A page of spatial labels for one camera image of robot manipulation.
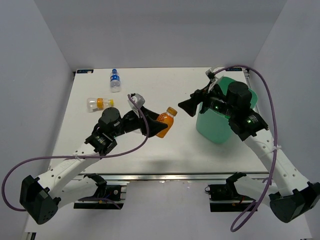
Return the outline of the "orange juice bottle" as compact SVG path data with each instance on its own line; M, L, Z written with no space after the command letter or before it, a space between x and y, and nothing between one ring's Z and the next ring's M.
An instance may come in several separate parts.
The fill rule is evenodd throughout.
M159 138L164 138L165 135L168 133L168 131L170 130L170 128L173 126L174 124L174 117L177 115L177 111L172 108L172 107L168 107L166 112L161 113L158 117L157 117L157 121L167 124L167 128L161 130L156 136Z

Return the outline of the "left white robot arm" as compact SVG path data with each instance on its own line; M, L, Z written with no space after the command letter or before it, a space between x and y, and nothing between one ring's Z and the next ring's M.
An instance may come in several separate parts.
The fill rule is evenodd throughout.
M74 178L107 156L117 145L116 137L135 130L153 137L167 128L167 124L157 121L157 113L145 107L141 111L131 110L121 116L115 107L105 109L74 158L65 157L53 169L22 181L19 202L38 225L48 222L69 203L107 196L107 182L100 175L87 173L81 180Z

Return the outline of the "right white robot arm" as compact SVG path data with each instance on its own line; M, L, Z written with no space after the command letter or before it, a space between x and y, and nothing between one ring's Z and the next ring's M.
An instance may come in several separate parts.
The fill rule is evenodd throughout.
M218 84L198 89L178 106L191 117L202 105L200 114L213 110L224 115L231 130L255 153L268 170L274 185L258 182L244 173L235 173L226 180L226 195L236 200L247 196L269 206L282 222L289 223L311 210L320 199L320 184L311 183L291 163L271 133L267 123L251 107L252 92L239 81L230 83L224 94Z

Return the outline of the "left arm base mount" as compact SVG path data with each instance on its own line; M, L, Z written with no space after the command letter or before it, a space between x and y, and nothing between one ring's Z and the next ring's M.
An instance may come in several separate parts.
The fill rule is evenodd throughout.
M94 180L97 190L92 196L84 197L73 204L74 209L80 210L121 210L126 199L126 183L110 183L102 176L91 173L85 174L84 179Z

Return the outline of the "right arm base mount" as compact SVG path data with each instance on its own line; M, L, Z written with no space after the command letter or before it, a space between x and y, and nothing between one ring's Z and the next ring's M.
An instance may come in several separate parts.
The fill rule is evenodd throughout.
M212 213L242 212L252 203L252 198L240 195L235 187L235 182L246 176L245 173L236 172L228 177L224 184L214 183L205 187Z

